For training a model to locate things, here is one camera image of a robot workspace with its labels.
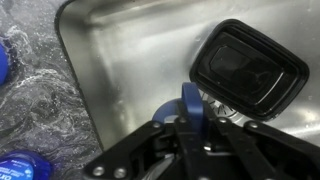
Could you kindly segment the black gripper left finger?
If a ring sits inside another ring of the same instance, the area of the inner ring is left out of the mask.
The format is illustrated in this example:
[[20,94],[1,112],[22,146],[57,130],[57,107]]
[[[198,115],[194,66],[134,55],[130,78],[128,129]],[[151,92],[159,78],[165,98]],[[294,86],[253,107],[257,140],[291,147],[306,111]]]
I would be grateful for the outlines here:
[[187,180],[182,135],[187,123],[148,121],[89,162],[83,180]]

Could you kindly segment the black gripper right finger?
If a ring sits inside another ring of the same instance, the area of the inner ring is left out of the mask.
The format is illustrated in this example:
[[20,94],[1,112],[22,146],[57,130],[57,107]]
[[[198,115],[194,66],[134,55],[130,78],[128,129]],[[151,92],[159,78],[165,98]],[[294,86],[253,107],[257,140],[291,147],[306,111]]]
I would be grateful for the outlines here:
[[319,147],[264,123],[208,123],[208,155],[222,180],[320,180]]

